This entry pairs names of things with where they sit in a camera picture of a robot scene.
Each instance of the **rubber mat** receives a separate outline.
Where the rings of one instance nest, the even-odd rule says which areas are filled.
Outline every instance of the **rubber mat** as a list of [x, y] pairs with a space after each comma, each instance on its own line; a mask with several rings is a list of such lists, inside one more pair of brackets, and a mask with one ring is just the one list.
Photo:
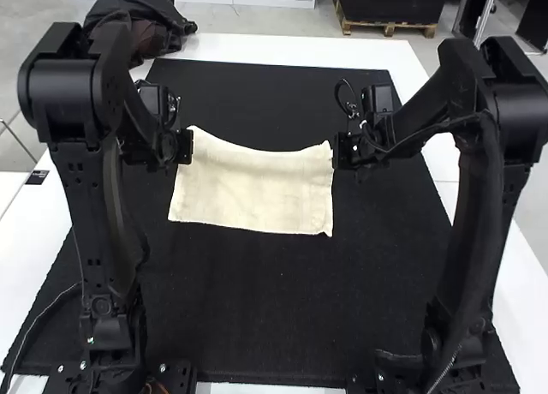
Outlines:
[[[147, 79], [182, 96], [185, 125], [288, 151], [344, 130], [333, 98], [342, 77], [358, 90], [391, 83], [384, 71], [169, 59], [158, 59]], [[342, 387], [354, 373], [374, 384], [374, 349], [420, 352], [450, 232], [421, 156], [395, 161], [361, 184], [352, 172], [336, 171], [332, 238], [169, 222], [175, 171], [124, 168], [128, 203], [152, 246], [140, 274], [150, 359], [187, 358], [202, 380]], [[21, 329], [78, 278], [69, 235]], [[20, 372], [47, 374], [80, 358], [78, 312], [74, 298], [52, 316]], [[514, 377], [494, 340], [485, 373], [512, 391]]]

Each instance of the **towel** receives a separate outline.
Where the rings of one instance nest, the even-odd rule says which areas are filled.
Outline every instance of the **towel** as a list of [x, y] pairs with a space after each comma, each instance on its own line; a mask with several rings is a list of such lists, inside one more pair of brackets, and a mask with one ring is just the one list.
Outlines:
[[329, 143], [299, 152], [238, 146], [196, 126], [190, 165], [179, 165], [170, 221], [281, 234], [332, 236]]

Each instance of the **floor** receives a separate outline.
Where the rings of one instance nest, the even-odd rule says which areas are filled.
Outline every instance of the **floor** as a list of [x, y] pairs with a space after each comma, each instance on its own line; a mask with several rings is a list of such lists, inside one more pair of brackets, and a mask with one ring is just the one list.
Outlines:
[[[39, 158], [45, 146], [36, 138], [19, 113], [15, 95], [17, 70], [28, 52], [36, 45], [53, 21], [82, 22], [93, 0], [0, 0], [0, 118]], [[331, 0], [317, 0], [313, 10], [277, 9], [253, 6], [179, 3], [181, 13], [197, 21], [201, 32], [271, 34], [289, 36], [342, 37]], [[499, 4], [497, 13], [487, 23], [485, 35], [509, 35], [517, 28], [521, 7], [518, 3]], [[425, 70], [431, 75], [438, 67], [438, 44], [452, 37], [451, 28], [457, 4], [446, 4], [435, 39], [425, 39], [419, 31], [396, 30], [396, 39], [406, 39]], [[355, 38], [382, 39], [378, 29], [354, 31]], [[519, 41], [524, 51], [531, 51]], [[548, 78], [548, 57], [530, 56], [541, 73]], [[31, 170], [34, 162], [10, 133], [0, 124], [0, 170]], [[533, 251], [548, 272], [548, 149], [531, 174], [521, 196], [515, 219]]]

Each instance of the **white table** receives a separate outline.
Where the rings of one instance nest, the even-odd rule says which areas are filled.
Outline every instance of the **white table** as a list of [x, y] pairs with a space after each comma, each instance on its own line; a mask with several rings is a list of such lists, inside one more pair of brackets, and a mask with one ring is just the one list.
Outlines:
[[[315, 39], [200, 34], [170, 58], [266, 63], [346, 69], [388, 69], [405, 103], [428, 79], [407, 41]], [[152, 63], [137, 68], [144, 77]], [[452, 219], [458, 188], [458, 151], [450, 135], [433, 138], [424, 148], [428, 168], [445, 210]], [[0, 221], [0, 357], [4, 358], [33, 304], [45, 275], [70, 228], [67, 202], [57, 171], [46, 153], [37, 169], [51, 170], [42, 186], [24, 186]], [[548, 277], [514, 223], [504, 252], [494, 302], [494, 324], [522, 394], [548, 387]], [[20, 377], [12, 394], [40, 393], [46, 377]], [[199, 392], [320, 394], [323, 388], [213, 384]]]
[[0, 171], [0, 218], [8, 210], [11, 201], [28, 177], [28, 173]]

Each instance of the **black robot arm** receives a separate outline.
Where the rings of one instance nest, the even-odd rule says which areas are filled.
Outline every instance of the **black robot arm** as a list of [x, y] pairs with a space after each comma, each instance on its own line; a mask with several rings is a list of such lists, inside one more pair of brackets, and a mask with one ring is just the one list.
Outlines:
[[[63, 375], [52, 374], [45, 392], [126, 394], [146, 384], [140, 262], [126, 238], [131, 216], [121, 162], [149, 170], [189, 164], [193, 136], [179, 127], [179, 98], [145, 81], [134, 85], [130, 45], [124, 25], [106, 25], [88, 43], [79, 25], [55, 23], [19, 73], [21, 110], [47, 143], [63, 182], [82, 275], [84, 355], [66, 364]], [[147, 254], [146, 236], [138, 237]]]
[[[512, 38], [488, 39], [480, 51], [467, 39], [448, 39], [438, 52], [438, 71], [400, 110], [393, 111], [390, 86], [364, 89], [360, 99], [345, 80], [335, 90], [348, 116], [334, 146], [339, 170], [371, 172], [414, 156], [443, 132], [461, 152], [456, 215], [422, 353], [377, 352], [378, 389], [386, 394], [481, 391], [504, 243], [548, 141], [548, 86]], [[345, 103], [343, 88], [351, 91]]]

